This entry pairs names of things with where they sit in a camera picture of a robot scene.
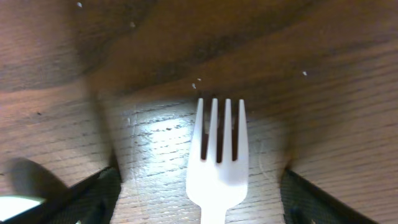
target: wooden surface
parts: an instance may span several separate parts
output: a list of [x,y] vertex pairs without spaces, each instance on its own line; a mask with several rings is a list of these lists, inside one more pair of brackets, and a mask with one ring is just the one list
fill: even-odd
[[1,195],[16,193],[15,158],[73,185],[115,147],[113,223],[199,223],[187,153],[197,98],[216,96],[245,99],[248,116],[249,192],[227,222],[282,223],[284,152],[396,222],[397,1],[80,2],[0,2]]

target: fork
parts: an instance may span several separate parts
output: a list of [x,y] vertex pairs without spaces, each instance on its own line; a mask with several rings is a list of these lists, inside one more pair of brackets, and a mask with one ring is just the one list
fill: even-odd
[[239,100],[238,157],[233,161],[231,100],[225,101],[222,161],[217,163],[218,100],[211,103],[207,156],[201,158],[203,99],[198,100],[197,117],[188,158],[187,195],[201,208],[202,224],[225,223],[226,211],[241,203],[248,192],[249,147],[244,101]]

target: tabletop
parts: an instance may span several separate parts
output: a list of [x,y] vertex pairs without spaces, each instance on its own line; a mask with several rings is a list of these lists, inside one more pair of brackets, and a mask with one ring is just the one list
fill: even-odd
[[395,223],[396,6],[3,0],[0,194],[18,194],[17,158],[71,186],[114,149],[124,183],[113,223],[199,223],[185,193],[197,99],[231,98],[246,103],[250,168],[228,223],[283,223],[287,155],[329,194]]

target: fork tine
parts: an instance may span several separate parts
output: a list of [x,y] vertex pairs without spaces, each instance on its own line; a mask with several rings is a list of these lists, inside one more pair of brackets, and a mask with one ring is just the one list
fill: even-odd
[[222,163],[232,162],[232,117],[231,100],[225,100],[224,139]]
[[197,118],[195,120],[195,127],[193,129],[193,136],[191,148],[189,151],[189,160],[199,161],[201,156],[201,139],[203,128],[203,99],[198,100]]
[[206,157],[206,160],[210,163],[216,163],[217,160],[217,111],[218,100],[213,99],[211,103],[210,131]]
[[244,110],[244,101],[239,100],[239,126],[238,126],[238,159],[237,161],[248,162],[249,143],[248,128],[246,126],[246,112]]

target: fork neck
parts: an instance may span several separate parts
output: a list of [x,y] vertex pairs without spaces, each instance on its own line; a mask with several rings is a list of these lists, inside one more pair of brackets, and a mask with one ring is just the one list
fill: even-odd
[[202,208],[201,209],[201,224],[224,224],[225,223],[225,209],[219,208]]

